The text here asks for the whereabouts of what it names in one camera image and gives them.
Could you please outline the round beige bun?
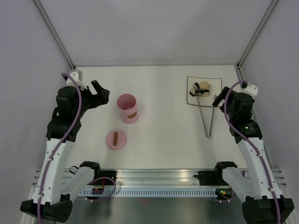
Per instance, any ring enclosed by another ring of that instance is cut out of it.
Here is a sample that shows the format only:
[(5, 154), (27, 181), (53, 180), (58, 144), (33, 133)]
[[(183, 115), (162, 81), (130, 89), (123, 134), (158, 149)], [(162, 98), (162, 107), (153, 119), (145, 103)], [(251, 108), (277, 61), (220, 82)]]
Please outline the round beige bun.
[(207, 81), (200, 82), (199, 87), (202, 90), (210, 90), (211, 89), (211, 85)]

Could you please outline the metal tongs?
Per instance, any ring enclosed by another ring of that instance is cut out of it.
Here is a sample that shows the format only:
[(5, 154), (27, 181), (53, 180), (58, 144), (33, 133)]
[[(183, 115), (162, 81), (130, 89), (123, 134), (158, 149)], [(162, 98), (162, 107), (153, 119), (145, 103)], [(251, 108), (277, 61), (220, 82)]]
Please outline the metal tongs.
[(212, 106), (212, 113), (211, 113), (211, 119), (210, 119), (210, 124), (209, 126), (207, 126), (207, 116), (206, 114), (203, 112), (202, 110), (202, 106), (200, 105), (200, 100), (201, 100), (201, 96), (200, 95), (197, 95), (196, 96), (196, 100), (197, 100), (197, 103), (198, 103), (198, 109), (199, 109), (199, 114), (200, 114), (200, 117), (201, 117), (201, 121), (202, 121), (202, 125), (203, 125), (203, 129), (204, 129), (204, 132), (205, 132), (205, 137), (206, 139), (209, 139), (210, 136), (211, 136), (211, 133), (212, 133), (212, 127), (213, 127), (213, 121), (214, 121), (214, 110), (215, 110), (215, 107)]

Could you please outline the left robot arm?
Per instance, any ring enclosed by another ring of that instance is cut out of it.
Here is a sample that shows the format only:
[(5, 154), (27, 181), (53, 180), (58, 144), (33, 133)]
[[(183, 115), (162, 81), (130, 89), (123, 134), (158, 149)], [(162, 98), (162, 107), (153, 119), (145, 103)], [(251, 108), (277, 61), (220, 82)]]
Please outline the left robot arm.
[(23, 201), (20, 207), (23, 213), (37, 218), (40, 224), (43, 220), (66, 222), (81, 190), (88, 184), (101, 182), (99, 163), (84, 161), (73, 177), (62, 184), (67, 159), (81, 128), (81, 118), (87, 110), (109, 101), (109, 90), (96, 80), (91, 84), (96, 90), (95, 95), (88, 87), (80, 89), (77, 84), (58, 90), (57, 106), (47, 126), (42, 172), (31, 198)]

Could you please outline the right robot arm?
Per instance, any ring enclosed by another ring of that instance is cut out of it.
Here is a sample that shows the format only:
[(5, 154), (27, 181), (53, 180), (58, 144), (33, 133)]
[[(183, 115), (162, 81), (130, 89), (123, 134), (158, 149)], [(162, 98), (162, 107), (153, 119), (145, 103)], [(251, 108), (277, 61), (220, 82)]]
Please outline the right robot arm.
[(248, 181), (234, 162), (218, 162), (213, 173), (218, 184), (227, 183), (242, 203), (242, 214), (248, 224), (282, 224), (294, 210), (293, 200), (286, 198), (274, 178), (267, 160), (259, 125), (252, 119), (257, 88), (248, 86), (241, 92), (228, 87), (220, 92), (214, 106), (223, 101), (229, 131), (243, 154), (250, 175)]

